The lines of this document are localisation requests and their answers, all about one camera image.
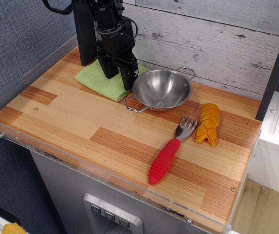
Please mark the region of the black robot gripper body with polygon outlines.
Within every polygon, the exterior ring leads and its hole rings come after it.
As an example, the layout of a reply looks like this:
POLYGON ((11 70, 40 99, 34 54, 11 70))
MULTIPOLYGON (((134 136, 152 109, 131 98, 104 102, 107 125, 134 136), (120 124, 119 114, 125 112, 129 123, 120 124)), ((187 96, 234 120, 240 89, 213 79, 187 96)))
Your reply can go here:
POLYGON ((138 67, 137 60, 132 53, 138 33, 137 30, 133 31, 133 25, 136 23, 132 19, 122 17, 117 25, 110 29, 102 29, 98 26, 96 32, 101 36, 101 40, 96 43, 98 56, 110 58, 118 69, 138 67))

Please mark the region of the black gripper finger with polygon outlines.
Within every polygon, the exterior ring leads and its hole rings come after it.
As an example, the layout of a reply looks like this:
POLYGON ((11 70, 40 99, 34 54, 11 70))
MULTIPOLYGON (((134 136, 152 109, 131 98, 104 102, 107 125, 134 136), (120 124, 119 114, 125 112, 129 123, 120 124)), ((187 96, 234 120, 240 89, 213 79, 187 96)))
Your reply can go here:
POLYGON ((112 63, 110 58, 98 58, 99 64, 106 78, 111 79, 119 73, 118 67, 112 63))
POLYGON ((139 76, 139 68, 136 67, 135 69, 125 69, 120 68, 121 78, 124 85, 124 89, 126 91, 132 88, 132 85, 136 78, 139 76))

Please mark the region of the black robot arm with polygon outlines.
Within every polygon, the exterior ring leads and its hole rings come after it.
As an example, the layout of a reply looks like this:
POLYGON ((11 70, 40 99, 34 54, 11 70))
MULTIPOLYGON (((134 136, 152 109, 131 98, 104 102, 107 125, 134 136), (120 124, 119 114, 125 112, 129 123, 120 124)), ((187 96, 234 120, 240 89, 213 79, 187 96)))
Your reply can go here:
POLYGON ((98 60, 107 78, 118 73, 125 90, 132 88, 139 76, 139 68, 132 50, 137 33, 133 32, 135 22, 123 16, 121 0, 85 0, 96 22, 96 32, 101 40, 96 41, 98 60))

